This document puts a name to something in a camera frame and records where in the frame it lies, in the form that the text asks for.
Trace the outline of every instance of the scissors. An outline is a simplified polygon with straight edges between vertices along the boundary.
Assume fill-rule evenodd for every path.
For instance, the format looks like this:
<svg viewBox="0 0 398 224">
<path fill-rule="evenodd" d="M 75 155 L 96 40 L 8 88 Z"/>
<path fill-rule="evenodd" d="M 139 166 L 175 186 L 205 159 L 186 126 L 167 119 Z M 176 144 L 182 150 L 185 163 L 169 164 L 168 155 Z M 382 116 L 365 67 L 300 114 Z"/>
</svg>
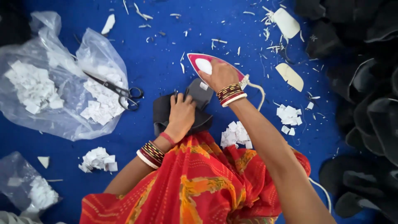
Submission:
<svg viewBox="0 0 398 224">
<path fill-rule="evenodd" d="M 123 89 L 120 88 L 118 86 L 116 86 L 115 84 L 109 82 L 109 81 L 103 81 L 99 78 L 96 78 L 94 76 L 92 76 L 91 74 L 89 74 L 86 71 L 83 71 L 86 75 L 88 75 L 90 78 L 92 78 L 93 80 L 95 80 L 96 82 L 98 82 L 99 84 L 105 86 L 106 88 L 110 89 L 112 92 L 116 93 L 117 95 L 119 95 L 119 104 L 121 107 L 123 107 L 126 110 L 129 111 L 135 111 L 138 109 L 138 102 L 135 102 L 133 99 L 140 99 L 144 96 L 144 92 L 137 87 L 133 87 L 130 89 Z M 128 106 L 124 106 L 121 103 L 121 99 L 126 99 L 127 102 L 129 103 Z"/>
</svg>

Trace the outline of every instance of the blue floor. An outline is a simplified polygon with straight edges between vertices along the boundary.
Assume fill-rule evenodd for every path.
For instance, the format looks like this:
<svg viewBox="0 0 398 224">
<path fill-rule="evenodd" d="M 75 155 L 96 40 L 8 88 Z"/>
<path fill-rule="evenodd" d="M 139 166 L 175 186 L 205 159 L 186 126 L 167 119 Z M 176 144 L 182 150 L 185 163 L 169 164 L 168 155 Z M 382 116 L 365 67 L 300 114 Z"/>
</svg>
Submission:
<svg viewBox="0 0 398 224">
<path fill-rule="evenodd" d="M 127 5 L 133 5 L 133 0 L 126 0 Z M 270 39 L 264 41 L 262 36 L 266 11 L 262 6 L 272 11 L 279 8 L 279 3 L 274 0 L 257 2 L 241 0 L 140 0 L 136 2 L 142 13 L 153 16 L 154 19 L 144 21 L 134 8 L 129 8 L 127 15 L 122 0 L 26 0 L 27 13 L 32 11 L 52 10 L 60 14 L 62 29 L 60 40 L 70 52 L 75 53 L 78 43 L 73 34 L 82 36 L 86 28 L 101 31 L 110 8 L 115 9 L 116 23 L 109 33 L 109 39 L 114 48 L 120 54 L 127 66 L 130 87 L 137 86 L 144 90 L 145 99 L 140 101 L 140 109 L 136 112 L 124 112 L 116 129 L 112 134 L 94 139 L 72 142 L 50 134 L 40 134 L 36 130 L 30 130 L 17 126 L 3 116 L 0 117 L 0 141 L 2 149 L 0 157 L 13 151 L 19 151 L 46 179 L 64 179 L 63 182 L 51 183 L 53 188 L 63 197 L 63 200 L 50 208 L 42 220 L 46 224 L 58 221 L 65 223 L 77 223 L 81 211 L 81 199 L 90 193 L 100 193 L 116 175 L 109 172 L 95 171 L 92 174 L 83 173 L 78 169 L 89 150 L 104 147 L 109 154 L 116 155 L 119 169 L 122 169 L 135 157 L 136 150 L 148 140 L 154 139 L 152 124 L 152 102 L 159 95 L 168 94 L 177 89 L 183 91 L 186 86 L 196 78 L 194 70 L 187 58 L 182 63 L 185 65 L 185 74 L 182 73 L 179 60 L 183 52 L 202 52 L 220 57 L 230 63 L 240 63 L 239 69 L 244 74 L 250 74 L 252 83 L 261 84 L 267 94 L 261 112 L 276 127 L 280 129 L 282 124 L 276 116 L 276 105 L 283 103 L 296 108 L 305 108 L 308 104 L 306 92 L 314 96 L 320 96 L 317 100 L 319 107 L 312 111 L 304 111 L 305 123 L 296 130 L 294 137 L 284 135 L 290 145 L 302 152 L 311 162 L 314 180 L 318 180 L 318 170 L 322 162 L 336 154 L 352 152 L 338 133 L 335 124 L 334 112 L 337 97 L 329 90 L 328 80 L 325 76 L 327 64 L 325 61 L 308 61 L 303 43 L 299 35 L 290 40 L 289 57 L 293 61 L 307 60 L 306 64 L 294 66 L 293 69 L 304 80 L 302 92 L 295 89 L 289 90 L 289 86 L 271 67 L 284 62 L 281 56 L 266 50 L 270 46 L 279 43 L 281 32 L 278 27 L 270 27 Z M 302 35 L 308 39 L 310 28 L 306 20 L 294 15 L 294 1 L 283 2 L 287 11 L 295 17 L 302 28 Z M 256 15 L 243 14 L 250 11 Z M 182 14 L 180 19 L 169 16 L 171 13 Z M 149 23 L 152 28 L 139 29 L 138 26 Z M 166 33 L 165 37 L 159 37 L 158 32 Z M 146 43 L 145 39 L 157 34 L 154 43 Z M 218 45 L 211 49 L 211 39 L 220 38 L 228 41 L 228 44 Z M 240 56 L 237 55 L 238 47 L 241 47 Z M 262 59 L 265 73 L 260 62 L 259 53 L 264 54 L 268 60 Z M 247 87 L 245 91 L 250 101 L 257 106 L 261 99 L 256 89 Z M 236 116 L 228 109 L 222 108 L 215 96 L 206 111 L 214 115 L 213 126 L 210 133 L 216 142 L 220 141 L 221 132 L 227 125 L 236 121 Z M 44 169 L 37 160 L 37 156 L 50 156 L 50 166 Z M 323 192 L 315 187 L 321 199 L 325 202 Z M 370 223 L 366 219 L 367 212 L 363 212 L 351 219 L 341 219 L 334 214 L 338 223 Z M 284 223 L 280 218 L 277 223 Z"/>
</svg>

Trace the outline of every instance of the plastic bag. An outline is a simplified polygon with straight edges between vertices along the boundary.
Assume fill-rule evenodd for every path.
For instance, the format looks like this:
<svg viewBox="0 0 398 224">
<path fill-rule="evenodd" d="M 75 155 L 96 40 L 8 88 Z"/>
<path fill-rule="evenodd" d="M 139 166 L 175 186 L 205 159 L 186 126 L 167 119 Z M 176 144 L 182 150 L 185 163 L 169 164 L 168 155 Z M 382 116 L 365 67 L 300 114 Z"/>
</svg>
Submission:
<svg viewBox="0 0 398 224">
<path fill-rule="evenodd" d="M 22 211 L 21 216 L 35 221 L 46 209 L 61 200 L 19 152 L 0 160 L 0 191 Z"/>
<path fill-rule="evenodd" d="M 108 39 L 87 29 L 76 53 L 79 59 L 76 62 L 58 39 L 60 16 L 56 12 L 34 12 L 31 16 L 32 31 L 38 36 L 21 46 L 0 48 L 0 110 L 4 116 L 15 124 L 72 141 L 110 134 L 120 115 L 105 125 L 80 115 L 88 101 L 95 100 L 84 87 L 88 77 L 82 68 L 91 72 L 99 66 L 115 70 L 121 77 L 122 86 L 127 88 L 126 66 L 121 57 Z M 63 100 L 62 108 L 47 106 L 36 114 L 27 111 L 27 106 L 20 101 L 19 89 L 5 75 L 18 61 L 48 71 L 48 78 L 54 82 L 56 93 Z"/>
</svg>

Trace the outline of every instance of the red saree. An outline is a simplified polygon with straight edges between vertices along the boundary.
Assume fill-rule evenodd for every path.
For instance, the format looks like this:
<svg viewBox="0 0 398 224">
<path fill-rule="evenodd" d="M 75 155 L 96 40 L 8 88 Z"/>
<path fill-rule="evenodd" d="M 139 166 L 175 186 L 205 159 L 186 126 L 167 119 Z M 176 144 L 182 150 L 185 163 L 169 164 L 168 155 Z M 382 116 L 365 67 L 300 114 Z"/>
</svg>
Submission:
<svg viewBox="0 0 398 224">
<path fill-rule="evenodd" d="M 305 156 L 296 158 L 310 174 Z M 162 166 L 127 195 L 91 194 L 82 224 L 274 223 L 281 213 L 275 186 L 256 151 L 221 151 L 208 132 L 184 138 Z"/>
</svg>

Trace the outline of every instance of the scissors blade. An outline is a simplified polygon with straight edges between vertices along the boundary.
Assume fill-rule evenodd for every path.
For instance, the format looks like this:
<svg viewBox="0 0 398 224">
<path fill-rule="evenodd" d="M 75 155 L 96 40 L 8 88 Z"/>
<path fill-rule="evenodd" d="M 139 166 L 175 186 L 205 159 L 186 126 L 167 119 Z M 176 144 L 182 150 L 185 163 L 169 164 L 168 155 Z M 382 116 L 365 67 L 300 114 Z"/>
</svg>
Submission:
<svg viewBox="0 0 398 224">
<path fill-rule="evenodd" d="M 93 80 L 95 80 L 96 82 L 98 82 L 99 84 L 103 85 L 105 83 L 105 81 L 95 77 L 94 75 L 92 75 L 92 73 L 87 72 L 87 71 L 83 71 L 87 76 L 89 76 L 90 78 L 92 78 Z"/>
</svg>

